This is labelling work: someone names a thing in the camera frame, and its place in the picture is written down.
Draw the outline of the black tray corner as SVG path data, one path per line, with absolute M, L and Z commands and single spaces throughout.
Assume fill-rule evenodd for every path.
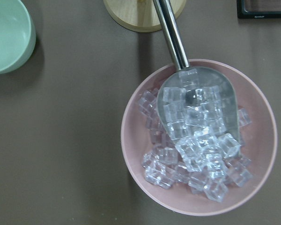
M 239 19 L 281 18 L 281 0 L 237 0 Z

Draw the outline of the wooden mug tree stand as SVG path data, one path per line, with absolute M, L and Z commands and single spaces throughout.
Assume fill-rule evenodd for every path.
M 136 32 L 165 30 L 166 17 L 177 18 L 185 0 L 105 0 L 110 16 L 121 26 Z

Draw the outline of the mint green bowl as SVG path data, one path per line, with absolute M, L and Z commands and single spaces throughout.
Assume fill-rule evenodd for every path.
M 0 74 L 26 63 L 35 44 L 35 25 L 23 2 L 0 0 Z

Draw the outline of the pink bowl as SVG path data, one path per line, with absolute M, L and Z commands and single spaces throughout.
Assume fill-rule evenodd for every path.
M 172 64 L 166 65 L 149 75 L 132 94 L 122 119 L 121 146 L 123 156 L 133 179 L 139 187 L 160 205 L 190 216 L 213 216 L 241 206 L 250 200 L 264 185 L 275 162 L 278 132 L 272 108 L 259 87 L 239 70 L 214 60 L 192 59 L 194 66 L 210 67 L 223 73 L 232 83 L 237 102 L 248 112 L 251 123 L 241 128 L 245 142 L 242 153 L 251 159 L 249 171 L 253 177 L 243 187 L 231 187 L 221 203 L 211 201 L 202 195 L 194 195 L 183 184 L 170 189 L 148 183 L 141 166 L 143 155 L 152 143 L 146 119 L 139 112 L 138 101 L 145 90 L 159 85 L 159 82 L 174 73 Z

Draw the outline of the clear ice cubes pile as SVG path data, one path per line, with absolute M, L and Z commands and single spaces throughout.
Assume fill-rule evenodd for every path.
M 156 110 L 158 93 L 146 90 L 138 101 L 153 144 L 141 163 L 147 182 L 164 189 L 184 183 L 221 202 L 228 185 L 242 187 L 252 178 L 251 161 L 229 132 L 235 112 L 226 83 L 202 85 L 196 69 L 181 74 L 177 87 L 163 90 L 165 126 Z

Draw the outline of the steel ice scoop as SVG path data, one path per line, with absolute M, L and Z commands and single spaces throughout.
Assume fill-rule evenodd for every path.
M 170 127 L 167 126 L 166 112 L 164 110 L 165 102 L 163 101 L 163 91 L 166 87 L 178 87 L 179 76 L 186 75 L 192 69 L 196 69 L 199 76 L 199 84 L 203 85 L 220 85 L 223 89 L 220 91 L 221 97 L 231 97 L 231 103 L 228 104 L 224 115 L 224 124 L 228 129 L 228 133 L 236 140 L 240 140 L 240 132 L 238 125 L 237 113 L 237 98 L 235 90 L 228 80 L 228 78 L 221 72 L 214 70 L 210 67 L 190 66 L 187 59 L 178 27 L 176 24 L 175 16 L 169 0 L 155 0 L 153 1 L 155 10 L 157 12 L 172 60 L 176 67 L 176 72 L 169 76 L 162 84 L 157 95 L 156 109 L 161 123 L 163 124 L 167 133 L 170 133 Z

